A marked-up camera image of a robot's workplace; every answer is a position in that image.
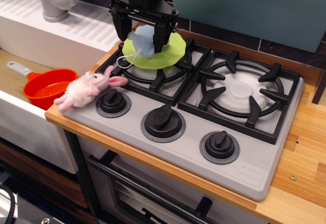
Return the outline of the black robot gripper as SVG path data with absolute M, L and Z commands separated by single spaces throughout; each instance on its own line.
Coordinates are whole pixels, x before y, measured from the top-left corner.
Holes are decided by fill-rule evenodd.
M 155 25 L 154 53 L 160 53 L 163 46 L 167 45 L 171 32 L 177 30 L 179 12 L 168 1 L 170 0 L 110 0 L 109 11 L 119 39 L 127 39 L 133 20 Z

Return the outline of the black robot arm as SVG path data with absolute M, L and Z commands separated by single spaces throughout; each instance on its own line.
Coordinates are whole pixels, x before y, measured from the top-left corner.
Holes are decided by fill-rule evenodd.
M 177 30 L 179 11 L 165 0 L 110 0 L 109 12 L 120 40 L 125 41 L 136 20 L 154 27 L 154 52 L 160 53 Z

